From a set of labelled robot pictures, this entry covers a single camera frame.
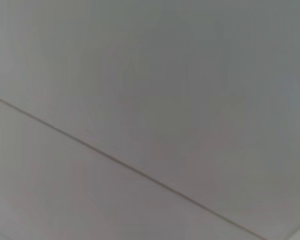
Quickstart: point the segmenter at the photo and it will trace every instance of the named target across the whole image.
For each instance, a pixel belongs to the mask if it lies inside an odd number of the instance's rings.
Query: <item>ceiling panel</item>
[[[0,0],[0,98],[271,240],[300,225],[300,0]]]
[[[2,103],[0,199],[12,240],[258,239]]]

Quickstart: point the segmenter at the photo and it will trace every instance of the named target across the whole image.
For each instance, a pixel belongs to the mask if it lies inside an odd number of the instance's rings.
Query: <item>ceiling seam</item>
[[[23,115],[28,116],[29,118],[31,118],[31,119],[35,120],[36,122],[39,122],[39,123],[47,126],[50,129],[53,129],[53,130],[59,132],[60,134],[64,135],[65,137],[68,137],[68,138],[72,139],[73,141],[75,141],[75,142],[77,142],[77,143],[85,146],[86,148],[88,148],[90,150],[93,150],[94,152],[97,152],[98,154],[100,154],[100,155],[106,157],[107,159],[109,159],[109,160],[111,160],[111,161],[113,161],[113,162],[115,162],[115,163],[123,166],[124,168],[127,168],[127,169],[133,171],[134,173],[137,173],[138,175],[143,176],[144,178],[146,178],[146,179],[150,180],[151,182],[153,182],[153,183],[161,186],[162,188],[166,189],[167,191],[169,191],[169,192],[171,192],[171,193],[173,193],[173,194],[181,197],[182,199],[184,199],[184,200],[186,200],[186,201],[188,201],[188,202],[196,205],[200,209],[203,209],[203,210],[209,212],[210,214],[217,216],[218,218],[224,220],[225,222],[231,224],[232,226],[235,226],[235,227],[243,230],[244,232],[247,232],[247,233],[249,233],[249,234],[257,237],[260,240],[269,240],[269,239],[267,239],[267,238],[259,235],[258,233],[255,233],[254,231],[252,231],[252,230],[250,230],[250,229],[242,226],[241,224],[236,223],[235,221],[232,221],[231,219],[223,216],[222,214],[218,213],[217,211],[215,211],[215,210],[213,210],[213,209],[211,209],[211,208],[209,208],[209,207],[207,207],[207,206],[199,203],[198,201],[196,201],[196,200],[188,197],[187,195],[181,193],[180,191],[173,189],[172,187],[170,187],[170,186],[168,186],[168,185],[160,182],[159,180],[156,180],[155,178],[153,178],[152,176],[148,175],[147,173],[145,173],[145,172],[143,172],[143,171],[141,171],[141,170],[139,170],[139,169],[137,169],[137,168],[135,168],[135,167],[133,167],[133,166],[131,166],[131,165],[129,165],[129,164],[127,164],[127,163],[119,160],[119,159],[117,159],[114,156],[111,156],[110,154],[108,154],[108,153],[106,153],[106,152],[98,149],[97,147],[94,147],[93,145],[91,145],[91,144],[89,144],[89,143],[87,143],[87,142],[85,142],[85,141],[83,141],[83,140],[81,140],[81,139],[79,139],[79,138],[77,138],[77,137],[75,137],[75,136],[67,133],[66,131],[63,131],[63,130],[61,130],[61,129],[55,127],[55,126],[53,126],[52,124],[50,124],[50,123],[48,123],[48,122],[40,119],[39,117],[36,117],[36,116],[32,115],[31,113],[28,113],[28,112],[20,109],[17,106],[12,105],[11,103],[9,103],[9,102],[1,99],[1,98],[0,98],[0,103],[8,106],[9,108],[14,109],[15,111],[17,111],[17,112],[19,112],[19,113],[21,113]]]

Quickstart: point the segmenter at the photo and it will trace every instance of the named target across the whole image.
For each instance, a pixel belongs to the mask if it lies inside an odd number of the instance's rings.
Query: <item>gray surface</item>
[[[300,224],[300,0],[0,0],[0,98],[271,240]]]

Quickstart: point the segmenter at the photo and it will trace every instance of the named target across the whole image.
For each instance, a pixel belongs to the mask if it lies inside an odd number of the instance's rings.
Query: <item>ceiling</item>
[[[300,0],[0,0],[0,206],[12,240],[285,240]]]

